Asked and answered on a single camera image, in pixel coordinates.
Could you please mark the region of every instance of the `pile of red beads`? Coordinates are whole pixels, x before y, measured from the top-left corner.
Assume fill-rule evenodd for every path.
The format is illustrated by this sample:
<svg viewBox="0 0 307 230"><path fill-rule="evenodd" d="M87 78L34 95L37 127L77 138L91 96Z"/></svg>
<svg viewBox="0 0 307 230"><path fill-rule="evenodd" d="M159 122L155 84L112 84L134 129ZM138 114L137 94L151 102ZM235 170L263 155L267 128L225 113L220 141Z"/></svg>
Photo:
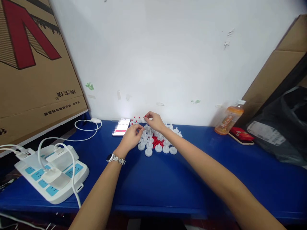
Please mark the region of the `pile of red beads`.
<svg viewBox="0 0 307 230"><path fill-rule="evenodd" d="M164 140L163 141L159 141L158 140L158 137L156 137L156 136L153 136L153 149L156 147L156 145L158 145L158 144L160 144L162 147L163 147L163 142L164 142Z"/></svg>

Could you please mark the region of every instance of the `black plastic bag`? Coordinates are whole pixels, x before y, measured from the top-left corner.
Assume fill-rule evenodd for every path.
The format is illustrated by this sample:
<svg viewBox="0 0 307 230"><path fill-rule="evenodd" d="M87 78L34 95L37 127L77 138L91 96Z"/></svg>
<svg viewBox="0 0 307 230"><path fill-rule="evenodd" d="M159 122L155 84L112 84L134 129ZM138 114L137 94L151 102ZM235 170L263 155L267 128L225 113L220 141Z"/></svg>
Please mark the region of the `black plastic bag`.
<svg viewBox="0 0 307 230"><path fill-rule="evenodd" d="M279 161L307 165L307 88L285 92L254 117L246 130Z"/></svg>

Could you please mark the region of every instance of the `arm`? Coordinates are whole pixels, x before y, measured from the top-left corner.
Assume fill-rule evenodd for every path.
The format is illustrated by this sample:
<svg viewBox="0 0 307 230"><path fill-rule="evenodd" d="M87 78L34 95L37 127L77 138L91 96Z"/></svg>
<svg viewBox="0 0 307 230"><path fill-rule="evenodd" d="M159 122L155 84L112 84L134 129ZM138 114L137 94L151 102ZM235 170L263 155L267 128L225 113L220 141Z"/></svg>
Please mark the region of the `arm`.
<svg viewBox="0 0 307 230"><path fill-rule="evenodd" d="M120 145L114 150L118 158L125 158L141 139L144 128L132 125L127 129ZM113 196L122 165L117 161L107 164L81 209L72 222L69 230L105 229L112 207Z"/></svg>
<svg viewBox="0 0 307 230"><path fill-rule="evenodd" d="M285 229L234 174L199 148L168 129L163 124L160 115L148 112L145 120L175 146L206 184L225 202L242 229Z"/></svg>

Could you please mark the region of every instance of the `red cigarette pack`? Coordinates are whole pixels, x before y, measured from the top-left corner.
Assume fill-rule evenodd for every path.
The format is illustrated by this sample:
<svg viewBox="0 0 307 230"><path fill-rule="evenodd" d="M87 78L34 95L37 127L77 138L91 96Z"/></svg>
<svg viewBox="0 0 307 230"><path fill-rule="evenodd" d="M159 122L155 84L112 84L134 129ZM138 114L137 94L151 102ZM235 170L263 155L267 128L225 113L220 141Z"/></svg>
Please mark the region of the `red cigarette pack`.
<svg viewBox="0 0 307 230"><path fill-rule="evenodd" d="M236 135L240 140L246 140L246 141L252 141L255 138L249 135L247 132L245 132L243 129L238 127L232 127L230 130L230 133L232 135Z"/></svg>

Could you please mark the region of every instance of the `metal watch band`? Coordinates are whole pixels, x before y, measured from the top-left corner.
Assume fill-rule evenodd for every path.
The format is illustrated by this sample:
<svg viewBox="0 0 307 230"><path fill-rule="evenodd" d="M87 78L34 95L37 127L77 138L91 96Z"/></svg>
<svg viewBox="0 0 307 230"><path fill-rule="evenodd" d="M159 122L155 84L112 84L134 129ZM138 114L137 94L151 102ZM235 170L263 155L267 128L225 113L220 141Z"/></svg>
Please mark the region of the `metal watch band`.
<svg viewBox="0 0 307 230"><path fill-rule="evenodd" d="M118 159L118 157L115 156L114 161L118 161L119 164L125 165L126 161L124 159Z"/></svg>

